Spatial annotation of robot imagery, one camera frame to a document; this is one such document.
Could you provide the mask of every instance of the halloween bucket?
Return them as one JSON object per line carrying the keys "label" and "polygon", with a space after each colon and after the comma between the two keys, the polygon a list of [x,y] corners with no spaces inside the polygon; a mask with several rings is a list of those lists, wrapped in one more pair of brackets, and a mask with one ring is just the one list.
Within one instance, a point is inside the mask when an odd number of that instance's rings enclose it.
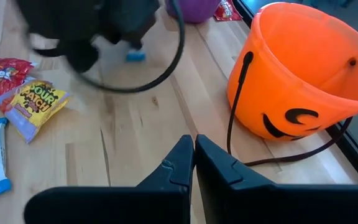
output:
{"label": "halloween bucket", "polygon": [[264,6],[233,68],[233,105],[251,51],[236,117],[266,139],[296,140],[358,113],[358,32],[308,6]]}

